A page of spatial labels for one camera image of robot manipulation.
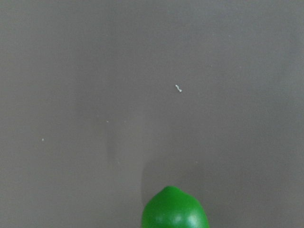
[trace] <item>gray table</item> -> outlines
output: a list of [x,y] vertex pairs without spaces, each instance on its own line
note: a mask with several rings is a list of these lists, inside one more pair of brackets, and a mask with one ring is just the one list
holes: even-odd
[[0,227],[303,227],[303,114],[304,1],[3,0]]

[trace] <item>small white fragment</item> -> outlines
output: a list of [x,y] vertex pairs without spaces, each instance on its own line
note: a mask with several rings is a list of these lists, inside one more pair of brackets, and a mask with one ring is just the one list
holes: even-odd
[[177,88],[177,90],[181,93],[182,90],[180,89],[180,87],[178,85],[175,85],[175,87]]

